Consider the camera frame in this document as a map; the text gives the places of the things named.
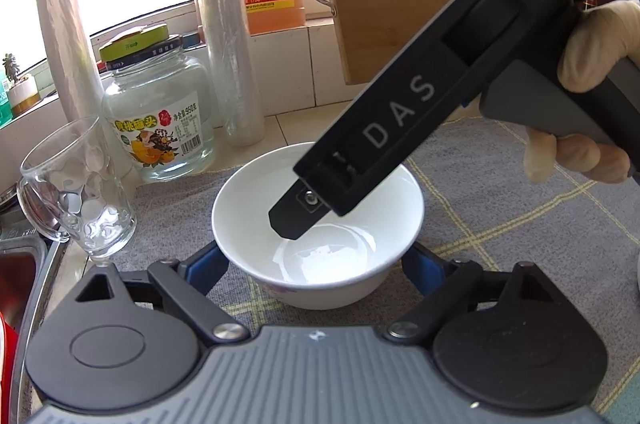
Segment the plant pot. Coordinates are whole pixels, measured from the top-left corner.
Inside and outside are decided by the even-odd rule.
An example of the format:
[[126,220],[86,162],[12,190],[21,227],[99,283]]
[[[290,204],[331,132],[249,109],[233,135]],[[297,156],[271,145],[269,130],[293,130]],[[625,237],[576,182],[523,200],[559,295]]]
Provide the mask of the plant pot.
[[23,114],[34,104],[39,102],[40,94],[38,93],[38,85],[33,76],[29,76],[25,81],[21,81],[6,93],[11,105],[11,112],[14,118]]

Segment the gray ribbed panel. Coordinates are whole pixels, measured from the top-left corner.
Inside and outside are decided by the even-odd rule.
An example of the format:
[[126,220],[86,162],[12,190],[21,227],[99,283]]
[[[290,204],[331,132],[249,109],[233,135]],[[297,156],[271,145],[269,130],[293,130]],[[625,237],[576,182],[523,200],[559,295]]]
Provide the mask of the gray ribbed panel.
[[121,416],[45,407],[31,424],[602,424],[588,408],[539,420],[495,414],[445,385],[420,348],[369,327],[264,327],[222,346],[180,392]]

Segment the barcode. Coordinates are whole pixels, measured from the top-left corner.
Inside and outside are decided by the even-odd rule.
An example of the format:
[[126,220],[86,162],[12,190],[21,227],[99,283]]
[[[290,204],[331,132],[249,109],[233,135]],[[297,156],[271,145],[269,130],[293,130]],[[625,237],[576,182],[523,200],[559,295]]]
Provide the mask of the barcode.
[[200,145],[200,136],[196,135],[194,138],[189,139],[182,145],[182,154],[187,155],[190,151],[193,151]]

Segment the gloved hand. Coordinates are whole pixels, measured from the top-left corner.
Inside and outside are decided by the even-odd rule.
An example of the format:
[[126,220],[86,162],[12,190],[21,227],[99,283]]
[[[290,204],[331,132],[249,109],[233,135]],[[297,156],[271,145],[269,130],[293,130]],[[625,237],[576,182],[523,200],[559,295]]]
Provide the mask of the gloved hand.
[[[640,6],[613,1],[584,13],[558,64],[559,81],[571,92],[586,92],[625,56],[640,67]],[[545,181],[556,161],[599,182],[617,184],[626,179],[630,161],[620,148],[596,144],[581,134],[556,137],[532,128],[527,134],[524,169],[532,182]]]

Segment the green bottle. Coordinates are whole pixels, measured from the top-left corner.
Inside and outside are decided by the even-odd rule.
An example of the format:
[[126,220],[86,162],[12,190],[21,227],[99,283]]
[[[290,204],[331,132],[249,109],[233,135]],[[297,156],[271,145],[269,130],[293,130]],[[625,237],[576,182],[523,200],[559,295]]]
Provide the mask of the green bottle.
[[0,67],[0,126],[8,123],[14,115],[11,113],[11,105],[9,99],[6,96],[9,89],[9,80],[4,75],[4,69]]

